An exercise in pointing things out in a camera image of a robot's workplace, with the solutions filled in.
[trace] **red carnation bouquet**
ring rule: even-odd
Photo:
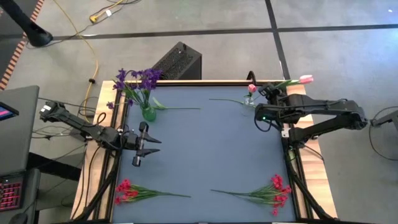
[[[224,190],[212,190],[215,192],[226,193],[230,195],[235,195],[238,197],[245,198],[254,203],[260,204],[268,204],[274,207],[272,214],[274,216],[278,215],[278,208],[282,208],[285,205],[285,202],[288,199],[289,193],[292,192],[292,189],[289,185],[286,185],[283,188],[283,180],[279,175],[275,175],[275,177],[271,178],[272,184],[269,184],[265,187],[261,187],[260,189],[254,190],[249,193],[236,193],[236,192],[227,192]]]
[[[187,195],[172,194],[167,192],[160,192],[157,190],[149,190],[145,187],[131,184],[130,180],[124,179],[123,182],[116,187],[116,192],[121,194],[115,198],[115,204],[119,205],[122,202],[138,202],[151,197],[170,195],[178,197],[191,197]]]

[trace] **yellow cable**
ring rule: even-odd
[[[113,4],[112,6],[110,6],[110,7],[106,8],[106,9],[104,9],[101,13],[99,13],[99,14],[96,15],[96,16],[90,16],[90,20],[91,20],[92,22],[96,22],[96,21],[97,21],[97,18],[99,18],[99,16],[102,16],[107,10],[112,9],[113,7],[117,6],[118,4],[120,4],[120,3],[123,2],[123,1],[124,1],[124,0],[120,0],[120,1],[116,2],[116,3]]]
[[[97,59],[97,56],[96,56],[96,54],[95,54],[94,48],[91,46],[91,44],[90,44],[86,39],[83,38],[82,35],[80,35],[79,31],[77,30],[76,26],[74,25],[74,23],[73,23],[72,20],[70,19],[69,15],[67,14],[67,12],[65,12],[65,10],[62,9],[62,7],[59,5],[59,3],[57,2],[57,0],[53,0],[53,1],[57,4],[57,6],[61,9],[61,11],[62,11],[62,12],[65,14],[65,16],[68,18],[70,24],[73,26],[73,28],[74,28],[75,31],[76,31],[76,35],[79,36],[82,40],[84,40],[84,41],[86,42],[86,44],[89,46],[89,48],[91,49],[91,52],[93,53],[94,58],[95,58],[95,71],[94,71],[94,75],[93,75],[92,79],[95,79],[95,77],[96,77],[97,74],[98,74],[98,59]],[[87,98],[88,98],[88,95],[90,94],[91,86],[92,86],[92,85],[93,85],[93,84],[90,82],[90,84],[88,85],[88,88],[87,88],[86,97],[85,97],[85,104],[84,104],[84,107],[85,107],[85,108],[87,107]],[[85,117],[86,121],[87,121],[87,122],[90,122],[90,121],[87,119],[87,116],[86,116],[86,109],[83,110],[83,114],[84,114],[84,117]]]

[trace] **black computer tower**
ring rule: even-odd
[[[201,53],[178,42],[153,67],[161,80],[201,80]]]

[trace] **wooden table edge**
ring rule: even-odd
[[[265,83],[265,82],[282,82],[283,80],[258,80],[258,83]],[[251,83],[250,80],[159,80],[158,84],[178,84],[178,85],[183,85],[183,84],[245,84],[245,83]],[[111,117],[112,117],[112,111],[106,107],[107,102],[109,101],[114,101],[116,97],[116,90],[113,89],[114,82],[113,81],[104,81],[101,86],[101,92],[99,94],[98,98],[98,103],[96,107],[96,113],[95,113],[95,118],[94,120],[96,121],[96,118],[98,115],[102,112],[106,113],[106,119],[101,123],[103,126],[110,126],[111,124]],[[303,85],[295,85],[295,86],[289,86],[287,88],[287,93],[290,94],[305,94],[305,88]],[[120,125],[121,123],[121,115],[122,115],[122,110],[123,106],[119,106],[118,110],[118,115],[116,117],[116,127]],[[298,127],[307,127],[313,124],[313,119],[311,116],[306,116],[302,118],[296,126]],[[313,148],[314,150],[320,152],[320,147],[319,143],[317,140],[311,140],[308,143],[308,146]],[[81,187],[83,184],[83,175],[80,176],[80,180],[78,183],[77,191],[76,191],[76,196],[75,196],[75,201],[73,203],[73,208],[72,208],[72,214],[71,218],[75,218],[79,216],[79,214],[82,213],[83,211],[83,205],[85,204],[86,200],[86,193],[88,192],[88,203],[91,201],[92,197],[95,195],[95,193],[98,190],[98,184],[100,181],[100,175],[101,175],[101,170],[102,170],[102,165],[103,165],[103,160],[104,160],[104,154],[105,150],[104,149],[99,149],[98,152],[96,153],[95,158],[93,159],[93,166],[91,168],[91,174],[90,174],[90,188],[87,190],[87,180],[88,180],[88,164],[91,161],[91,158],[93,157],[93,154],[97,148],[97,144],[94,141],[90,141],[88,143],[88,147],[86,150],[86,159],[85,159],[85,168],[82,170],[82,173],[85,172],[85,184],[84,184],[84,191],[82,195],[82,199],[80,202],[80,206],[77,208],[80,196],[81,196]],[[331,196],[331,191],[330,191],[330,186],[328,182],[328,177],[326,175],[326,170],[325,166],[323,165],[323,162],[314,154],[312,154],[310,151],[306,150],[301,150],[301,160],[303,164],[303,169],[305,173],[305,179],[307,182],[307,187],[311,194],[315,197],[317,202],[323,207],[323,209],[331,216],[337,217],[336,210],[335,210],[335,204],[333,202],[333,198]],[[109,162],[109,166],[111,167],[113,163],[113,160]],[[101,206],[100,206],[100,211],[99,211],[99,218],[104,218],[105,213],[106,213],[106,202],[108,201],[108,195],[109,195],[109,188],[103,195],[103,199],[101,201]],[[299,189],[297,189],[297,196],[298,196],[298,205],[300,208],[300,213],[303,218],[307,217],[305,214],[305,205],[303,202],[303,196]],[[72,217],[73,213],[75,212],[77,208],[77,212],[75,217]]]

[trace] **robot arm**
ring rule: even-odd
[[[368,121],[364,111],[353,100],[313,100],[307,95],[285,96],[282,90],[271,83],[260,88],[260,94],[268,99],[268,104],[256,107],[256,120],[271,120],[297,124],[300,118],[309,114],[335,115],[334,118],[307,128],[290,128],[289,144],[301,147],[309,139],[341,128],[360,130]]]
[[[104,127],[98,124],[90,124],[71,114],[63,103],[48,101],[40,110],[40,119],[44,122],[63,122],[79,131],[82,136],[91,136],[100,147],[108,150],[134,150],[136,156],[132,164],[136,167],[141,165],[141,159],[148,154],[160,151],[159,149],[144,149],[144,141],[161,143],[148,135],[149,126],[145,122],[139,125],[140,136],[129,131],[119,133],[111,127]]]

